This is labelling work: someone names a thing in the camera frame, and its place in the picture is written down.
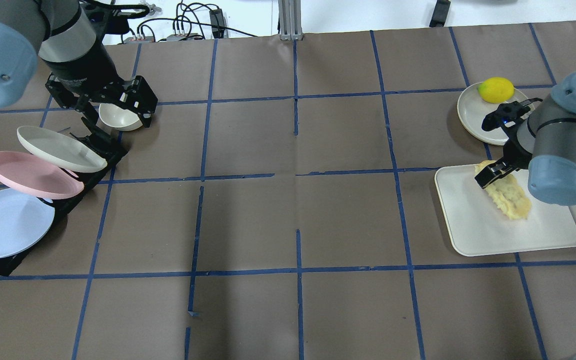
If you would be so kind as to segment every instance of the black cable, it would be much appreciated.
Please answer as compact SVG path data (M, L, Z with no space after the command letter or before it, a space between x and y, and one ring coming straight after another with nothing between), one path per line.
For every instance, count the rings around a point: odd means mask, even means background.
M139 29L141 27L143 27L145 23L149 23L149 22L155 21L155 20L180 21L183 23L189 23L189 24L195 24L195 25L204 25L205 27L213 27L213 28L217 28L217 29L231 30L232 32L240 33L240 34L243 34L243 35L246 35L249 37L257 37L257 35L253 35L249 32L237 30L237 29L234 29L234 28L228 27L228 26L212 25L212 23L194 22L194 21L190 21L190 20L183 20L182 18L171 18L171 17L158 17L158 18L149 18L148 20L144 20L139 25L137 25L137 31L139 31Z
M188 39L205 40L206 38L201 36L201 35L191 35L191 36L186 36L185 38L181 38L181 39L179 39L179 41L185 41Z
M141 32L142 26L143 26L145 23L150 23L151 21L156 21L156 20L167 20L167 21L178 21L178 22L181 22L181 20L179 20L179 19L174 19L174 18L171 18L171 17L149 18L148 20L144 20L144 21L142 21L139 25L137 25L137 32Z
M216 7L217 10L221 9L221 7L219 7L219 5L216 4L202 4L201 2L191 2L190 4L188 4L188 7L192 7L193 5L199 5L199 7L195 7L195 10L197 9L201 9L201 8L206 8L208 10L212 10L210 8L210 6L212 5L213 7Z
M178 6L178 7L179 7L179 6L185 6L185 9L183 9L183 11L182 11L182 13L181 13L182 18L183 18L183 16L186 15L186 12L187 12L187 11L190 11L190 12L194 15L194 18L197 20L197 23L199 23L199 16L197 16L197 14L195 13L195 10L196 10L196 9L190 9L190 5L185 5L183 2L181 2L181 3L178 4L177 6ZM204 28L203 28L201 25L199 25L199 31L201 32L201 36L205 39L205 38L206 38L206 34L204 33Z
M144 34L144 27L148 28L152 33L152 41L154 42L157 41L157 39L155 39L155 32L153 31L153 28L148 25L141 25L141 34L143 35L143 37L146 37L146 34Z
M213 25L212 23L192 22L192 21L188 21L188 20L181 20L181 21L183 21L185 23L195 24L195 25L204 25L205 27L213 27L213 28L217 28L217 29L231 30L231 32L236 32L236 33L247 35L247 36L253 37L253 38L257 37L257 35L253 35L249 32L245 32L242 30L233 29L232 27L228 27L228 26Z
M41 0L33 0L35 4L37 4L37 7L39 8L39 15L41 15L41 18L43 19L43 25L46 27L46 30L43 34L43 41L48 40L48 38L50 38L50 33L51 33L51 25L50 25L50 21L48 20L48 16L46 16L46 13L44 13L44 10L42 9L42 1Z
M186 18L186 20L190 21L190 18L188 18L188 16L184 16L184 18ZM183 33L185 34L185 30L184 30L184 23L181 22L180 20L175 20L174 18L171 19L173 21L172 23L172 31L174 32L174 30L177 30L177 32L179 32L179 34L182 34L182 30ZM192 23L190 24L190 29L188 29L188 34L193 32L193 25Z
M98 2L95 0L80 0L80 2L84 2L84 3L88 3L88 4L92 4L92 5L96 5L100 8L103 9L110 9L110 10L142 10L141 12L136 12L136 13L131 13L128 16L126 16L126 18L128 19L139 19L139 18L145 18L146 15L151 13L151 8L146 6L146 5L142 5L142 4L134 4L134 5L110 5L110 4L105 4L103 2Z

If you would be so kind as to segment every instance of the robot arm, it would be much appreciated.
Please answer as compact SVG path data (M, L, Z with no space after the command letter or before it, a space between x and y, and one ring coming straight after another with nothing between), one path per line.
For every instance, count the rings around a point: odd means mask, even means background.
M125 81L117 74L78 0L0 2L0 107L21 98L37 55L52 70L46 88L62 108L96 122L90 101L112 103L150 125L157 97L143 77Z
M528 169L532 196L544 203L576 205L576 72L555 85L528 120L522 120L534 101L541 99L501 104L486 116L482 129L502 128L509 139L503 157L475 179L484 189L514 170Z

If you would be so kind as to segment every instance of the dish rack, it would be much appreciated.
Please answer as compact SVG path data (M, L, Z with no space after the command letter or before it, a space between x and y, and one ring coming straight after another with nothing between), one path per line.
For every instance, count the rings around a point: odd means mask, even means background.
M80 193L71 198L52 200L52 202L46 201L43 198L38 198L42 203L55 209L54 219L50 225L51 229L62 221L62 219L64 219L75 207L77 207L77 205L82 202L84 196L86 196L91 189L97 186L106 174L128 153L117 139L100 129L96 125L96 121L93 122L85 116L82 116L81 120L90 131L90 135L77 137L71 133L71 136L105 159L107 166L102 170L92 173L73 171L77 176L77 180L84 184L84 188ZM41 240L33 246L30 246L30 248L16 253L15 255L0 258L0 276L9 276L40 241Z

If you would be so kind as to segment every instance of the pink plate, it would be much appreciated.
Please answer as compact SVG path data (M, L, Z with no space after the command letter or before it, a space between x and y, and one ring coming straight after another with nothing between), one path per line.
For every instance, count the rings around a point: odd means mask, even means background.
M83 182L54 164L16 151L0 151L0 182L16 191L47 199L72 198L84 189Z

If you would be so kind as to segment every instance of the grid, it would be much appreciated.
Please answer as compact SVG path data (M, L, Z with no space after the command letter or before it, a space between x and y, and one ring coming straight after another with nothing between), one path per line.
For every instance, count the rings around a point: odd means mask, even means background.
M543 66L546 68L548 75L551 79L551 84L534 84L534 85L523 85L517 86L519 89L539 89L539 88L549 88L556 84L553 71L549 65L548 59L542 50L539 38L535 32L535 28L532 24L529 25L532 36L534 37L535 44L541 55ZM464 61L462 60L462 54L460 52L457 37L455 37L455 32L452 28L449 28L450 37L454 44L454 51L457 55L459 65L462 72L462 77L466 86L470 85L469 77L464 66ZM535 314L535 309L533 306L533 301L531 299L531 292L528 287L528 282L526 281L526 275L524 269L528 267L551 267L551 266L570 266L576 265L576 260L537 260L537 261L522 261L519 253L514 254L514 262L474 262L467 264L414 264L410 244L409 235L407 230L407 220L406 220L406 207L402 197L402 189L400 187L400 174L407 172L432 172L439 169L438 167L427 167L427 168L400 168L398 167L396 151L393 146L393 134L391 133L391 118L389 116L389 106L387 104L387 96L395 94L414 94L414 93L426 93L426 92L461 92L464 88L439 88L439 89L410 89L410 90L400 90L400 91L386 91L384 85L384 75L382 74L382 64L380 63L380 53L378 50L377 42L375 40L375 33L370 31L370 39L372 49L374 51L374 60L377 68L377 76L379 79L379 91L372 92L357 92L357 93L332 93L332 94L313 94L313 95L299 95L298 93L298 48L299 41L295 41L292 44L293 51L293 75L294 75L294 95L293 96L269 96L269 97L250 97L250 98L228 98L228 99L214 99L213 98L213 85L215 81L215 62L218 55L218 43L219 40L215 39L212 46L212 59L210 62L210 80L208 85L208 96L206 100L186 100L186 101L168 101L160 102L158 105L160 107L166 107L167 105L190 105L190 104L205 104L206 105L206 117L205 117L205 127L203 135L203 148L201 153L201 174L198 177L162 177L162 178L130 178L130 179L115 179L115 169L110 171L110 177L108 180L102 180L101 185L107 185L107 191L105 194L105 201L103 203L103 210L101 218L98 225L98 233L96 235L96 244L94 245L94 251L91 256L89 271L82 274L64 274L64 275L12 275L9 277L0 276L0 281L23 281L23 280L86 280L86 288L84 292L84 297L82 300L80 315L78 317L77 332L75 338L73 339L73 349L71 358L75 360L78 355L80 336L82 334L82 327L87 312L87 304L89 302L89 294L91 285L94 280L98 279L120 279L120 278L176 278L185 277L190 280L189 289L189 299L188 299L188 313L192 317L198 317L199 313L195 312L194 309L194 299L195 299L195 282L197 278L200 277L220 277L220 276L246 276L246 275L260 275L260 274L296 274L297 275L297 305L298 311L295 314L297 317L297 328L298 328L298 354L300 360L306 358L304 350L304 299L303 299L303 289L302 289L302 275L306 273L317 273L317 272L407 272L409 276L409 287L411 292L411 303L413 306L414 313L414 325L416 328L416 339L418 342L418 350L420 358L425 360L425 345L424 345L424 332L421 325L421 317L424 316L420 312L418 305L418 294L415 281L416 271L433 270L439 271L444 269L484 269L484 268L516 268L518 271L519 278L521 280L521 286L523 288L523 293L525 296L525 301L528 307L528 312L530 314L530 320L534 329L534 336L536 338L539 352L543 360L547 360L546 347L544 346L544 341L542 340L542 334L540 331L540 326L537 321L537 315ZM137 53L134 61L134 67L132 75L137 73L138 64L140 61L140 54L142 52L142 46L139 44L137 48ZM295 230L295 250L296 250L296 267L290 268L270 268L270 269L245 269L245 270L220 270L220 271L198 271L197 262L199 257L199 247L201 246L201 223L202 223L202 210L204 205L204 191L205 187L202 185L199 187L198 196L198 207L196 210L196 227L194 234L194 249L192 252L192 267L190 271L170 271L170 272L148 272L148 273L95 273L96 262L98 258L98 251L100 242L105 227L106 214L108 211L108 206L110 203L110 198L112 196L112 190L114 184L124 184L124 183L151 183L151 182L213 182L219 180L232 180L232 179L255 179L255 178L272 178L275 176L274 173L250 173L250 174L232 174L232 175L206 175L206 155L208 152L208 136L210 133L210 121L211 121L211 107L215 103L231 103L231 102L247 102L247 101L276 101L276 100L294 100L294 135L297 137L300 134L299 129L299 100L309 99L309 98L342 98L342 97L364 97L364 96L380 96L382 103L382 111L385 119L384 128L386 130L386 136L388 139L388 145L390 150L390 161L391 168L374 168L374 169L357 169L357 170L334 170L334 171L311 171L309 173L298 173L295 174L297 177L308 177L308 176L344 176L353 174L392 174L395 180L395 193L397 200L398 213L400 215L400 225L402 228L402 235L404 241L404 249L406 255L406 264L396 264L391 266L332 266L332 267L303 267L302 266L302 240L301 232L299 228ZM44 109L23 109L23 110L0 110L0 114L8 113L23 113L23 112L43 112L43 117L41 119L41 125L44 126L46 117L50 112L60 112L64 111L60 108L51 108L52 98L48 99L46 107ZM122 133L119 133L119 141L122 139ZM484 150L486 152L487 158L491 160L493 155L487 144L484 144ZM192 327L188 326L185 329L184 341L184 358L189 358L189 353L192 351Z

